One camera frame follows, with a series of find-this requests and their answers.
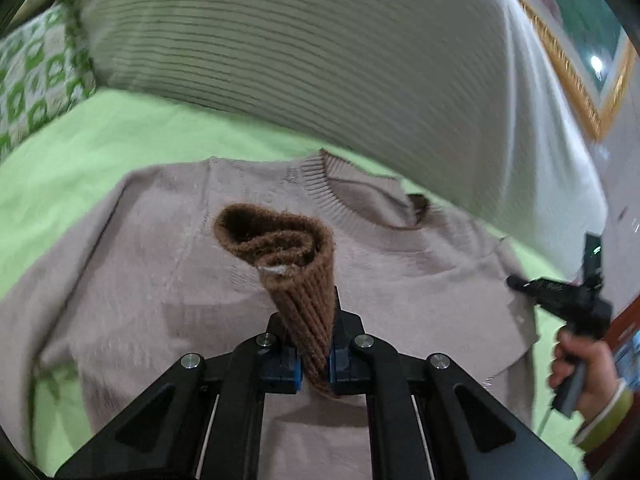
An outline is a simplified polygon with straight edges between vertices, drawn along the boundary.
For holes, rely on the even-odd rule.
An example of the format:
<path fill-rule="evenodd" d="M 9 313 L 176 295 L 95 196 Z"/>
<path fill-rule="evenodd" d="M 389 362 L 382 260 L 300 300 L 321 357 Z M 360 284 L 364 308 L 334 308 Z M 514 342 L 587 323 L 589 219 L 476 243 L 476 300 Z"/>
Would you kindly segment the right forearm green cuff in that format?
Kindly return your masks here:
<path fill-rule="evenodd" d="M 620 379 L 612 400 L 591 422 L 585 422 L 573 438 L 574 445 L 582 450 L 582 463 L 590 476 L 630 441 L 638 421 L 639 393 Z"/>

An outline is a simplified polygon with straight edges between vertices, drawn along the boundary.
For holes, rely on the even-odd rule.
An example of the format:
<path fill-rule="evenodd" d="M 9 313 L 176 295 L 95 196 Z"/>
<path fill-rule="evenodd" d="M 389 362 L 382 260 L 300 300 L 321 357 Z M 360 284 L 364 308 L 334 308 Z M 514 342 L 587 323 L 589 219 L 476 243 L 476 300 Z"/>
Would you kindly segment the right hand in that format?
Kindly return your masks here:
<path fill-rule="evenodd" d="M 584 422 L 592 422 L 614 398 L 618 388 L 620 378 L 612 351 L 602 339 L 577 336 L 568 328 L 561 328 L 556 333 L 556 345 L 550 365 L 550 388 L 558 388 L 574 372 L 574 365 L 568 362 L 570 356 L 586 364 L 586 379 L 576 410 L 582 415 Z"/>

